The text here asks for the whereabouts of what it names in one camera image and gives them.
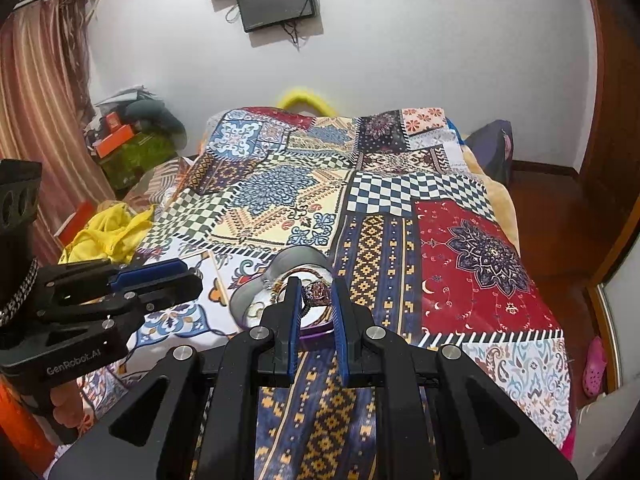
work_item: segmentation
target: white wall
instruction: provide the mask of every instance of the white wall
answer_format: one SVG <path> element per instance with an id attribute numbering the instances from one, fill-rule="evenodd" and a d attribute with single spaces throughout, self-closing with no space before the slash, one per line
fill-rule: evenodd
<path id="1" fill-rule="evenodd" d="M 320 3 L 297 52 L 278 28 L 229 25 L 231 0 L 101 0 L 92 97 L 145 84 L 185 123 L 187 153 L 217 111 L 307 86 L 347 116 L 442 106 L 462 132 L 507 119 L 516 158 L 575 164 L 590 84 L 583 0 Z"/>
<path id="2" fill-rule="evenodd" d="M 596 40 L 596 28 L 594 24 L 593 8 L 591 0 L 580 0 L 583 10 L 584 30 L 587 36 L 587 46 L 589 49 L 589 76 L 587 80 L 586 97 L 584 101 L 584 114 L 582 116 L 582 131 L 578 138 L 578 145 L 575 153 L 574 168 L 580 171 L 582 160 L 587 151 L 589 135 L 591 133 L 591 121 L 593 121 L 593 111 L 596 105 L 596 88 L 598 85 L 598 45 Z"/>

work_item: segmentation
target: red patterned fabric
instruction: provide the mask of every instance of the red patterned fabric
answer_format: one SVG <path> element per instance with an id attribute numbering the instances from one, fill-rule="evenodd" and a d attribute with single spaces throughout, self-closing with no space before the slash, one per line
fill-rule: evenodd
<path id="1" fill-rule="evenodd" d="M 252 114 L 266 115 L 267 117 L 273 117 L 283 123 L 291 124 L 291 126 L 297 126 L 303 130 L 308 130 L 314 122 L 315 117 L 307 117 L 304 115 L 290 114 L 279 108 L 269 108 L 264 106 L 248 106 L 243 108 Z"/>
<path id="2" fill-rule="evenodd" d="M 560 328 L 497 224 L 451 200 L 417 202 L 422 326 L 430 333 Z"/>

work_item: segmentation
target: bed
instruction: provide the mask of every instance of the bed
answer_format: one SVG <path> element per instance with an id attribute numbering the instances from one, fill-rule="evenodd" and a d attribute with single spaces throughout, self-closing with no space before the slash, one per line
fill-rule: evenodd
<path id="1" fill-rule="evenodd" d="M 234 291 L 283 248 L 306 245 L 377 324 L 413 345 L 460 346 L 556 446 L 567 437 L 562 329 L 520 261 L 508 192 L 441 108 L 217 114 L 157 220 L 134 260 L 181 257 L 203 273 L 204 291 L 146 316 L 126 359 L 79 379 L 81 431 L 169 348 L 212 348 L 242 330 L 228 308 Z M 307 322 L 325 313 L 314 316 Z M 261 391 L 255 477 L 372 478 L 375 434 L 372 390 L 343 389 L 333 351 L 305 352 L 291 388 Z"/>

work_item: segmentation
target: yellow cloth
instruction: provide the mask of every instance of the yellow cloth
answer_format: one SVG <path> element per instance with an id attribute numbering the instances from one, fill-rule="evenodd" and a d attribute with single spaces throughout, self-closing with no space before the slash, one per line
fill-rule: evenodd
<path id="1" fill-rule="evenodd" d="M 150 220 L 153 212 L 151 207 L 132 218 L 124 202 L 99 212 L 65 247 L 58 263 L 71 264 L 100 258 L 129 263 L 136 247 L 153 226 Z"/>
<path id="2" fill-rule="evenodd" d="M 520 237 L 518 236 L 516 208 L 513 206 L 513 201 L 507 188 L 500 184 L 500 182 L 496 182 L 484 174 L 484 171 L 482 171 L 480 164 L 478 164 L 476 160 L 476 156 L 468 146 L 462 146 L 462 155 L 465 157 L 466 165 L 469 167 L 471 173 L 479 175 L 480 178 L 482 178 L 489 202 L 491 202 L 491 206 L 494 208 L 495 219 L 498 221 L 498 224 L 500 224 L 506 237 L 518 251 L 518 254 L 520 254 Z"/>

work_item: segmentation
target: wooden door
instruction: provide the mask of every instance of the wooden door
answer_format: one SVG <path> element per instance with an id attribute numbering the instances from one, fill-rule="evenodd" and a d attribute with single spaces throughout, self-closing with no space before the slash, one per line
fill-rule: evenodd
<path id="1" fill-rule="evenodd" d="M 608 230 L 620 232 L 640 194 L 640 48 L 607 0 L 591 0 L 598 88 L 580 181 Z"/>

